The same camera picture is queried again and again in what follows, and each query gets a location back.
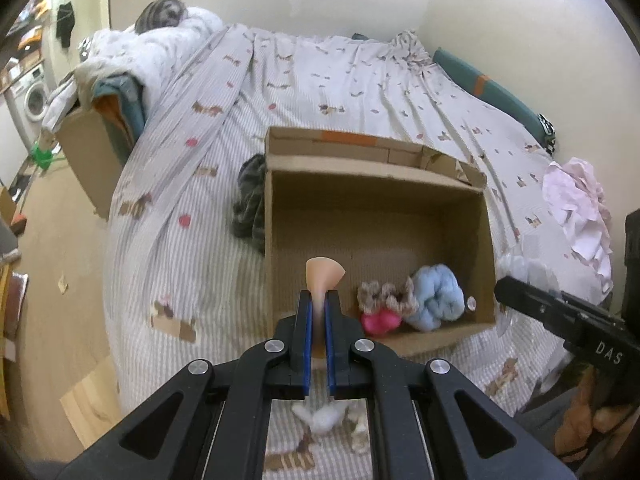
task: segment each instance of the bed sheet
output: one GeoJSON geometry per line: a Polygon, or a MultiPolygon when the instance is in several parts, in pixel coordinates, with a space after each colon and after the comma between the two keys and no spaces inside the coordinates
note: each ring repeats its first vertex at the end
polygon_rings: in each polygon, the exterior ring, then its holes
{"type": "MultiPolygon", "coordinates": [[[[593,269],[574,259],[542,198],[550,159],[521,124],[454,84],[410,32],[393,41],[297,38],[242,25],[215,33],[149,117],[113,196],[104,276],[104,311],[129,412],[187,362],[237,358],[270,336],[264,259],[231,234],[240,165],[264,149],[268,126],[363,132],[421,142],[487,174],[485,198],[495,256],[525,234],[562,290],[598,303],[593,269]],[[133,215],[132,203],[141,203],[133,215]],[[195,343],[154,330],[155,302],[193,326],[195,343]]],[[[487,330],[447,358],[479,388],[516,358],[517,374],[492,397],[513,414],[529,398],[561,342],[516,314],[498,337],[487,330]]],[[[326,402],[314,374],[307,402],[326,402]]],[[[303,425],[274,402],[267,453],[296,449],[303,425]]],[[[370,457],[351,452],[346,423],[311,445],[313,467],[265,478],[365,479],[370,457]]]]}

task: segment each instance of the wooden floor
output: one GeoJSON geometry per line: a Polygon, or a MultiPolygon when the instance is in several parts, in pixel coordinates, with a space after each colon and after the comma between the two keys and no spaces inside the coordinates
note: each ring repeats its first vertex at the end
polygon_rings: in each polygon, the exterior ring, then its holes
{"type": "Polygon", "coordinates": [[[60,398],[109,354],[102,314],[106,222],[66,162],[39,175],[27,195],[18,272],[29,275],[18,362],[5,362],[10,443],[28,458],[68,461],[82,451],[60,398]],[[64,275],[68,289],[60,293],[64,275]]]}

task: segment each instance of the light blue scrunchie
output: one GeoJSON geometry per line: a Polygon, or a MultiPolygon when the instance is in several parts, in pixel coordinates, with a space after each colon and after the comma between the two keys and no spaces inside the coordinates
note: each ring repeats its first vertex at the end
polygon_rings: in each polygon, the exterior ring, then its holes
{"type": "Polygon", "coordinates": [[[449,267],[424,266],[412,277],[418,311],[404,320],[421,332],[440,327],[441,320],[454,321],[465,311],[465,296],[449,267]]]}

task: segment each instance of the washing machine door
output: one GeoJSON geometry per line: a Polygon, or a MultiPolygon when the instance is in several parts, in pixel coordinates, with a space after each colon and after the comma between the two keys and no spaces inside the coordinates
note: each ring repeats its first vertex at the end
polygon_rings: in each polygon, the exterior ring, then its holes
{"type": "Polygon", "coordinates": [[[44,81],[36,81],[24,93],[24,115],[33,123],[39,123],[47,108],[47,88],[44,81]]]}

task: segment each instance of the orange stripe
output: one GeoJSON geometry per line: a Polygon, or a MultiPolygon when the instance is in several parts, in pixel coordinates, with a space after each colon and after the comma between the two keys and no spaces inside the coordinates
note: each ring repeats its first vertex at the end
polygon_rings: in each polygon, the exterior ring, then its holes
{"type": "Polygon", "coordinates": [[[376,137],[349,132],[322,131],[322,140],[326,142],[339,142],[340,144],[355,144],[356,146],[375,146],[376,137]]]}
{"type": "Polygon", "coordinates": [[[478,79],[476,79],[476,86],[474,86],[474,95],[476,97],[480,97],[482,92],[484,92],[484,83],[487,81],[491,81],[491,78],[487,75],[479,75],[478,79]]]}

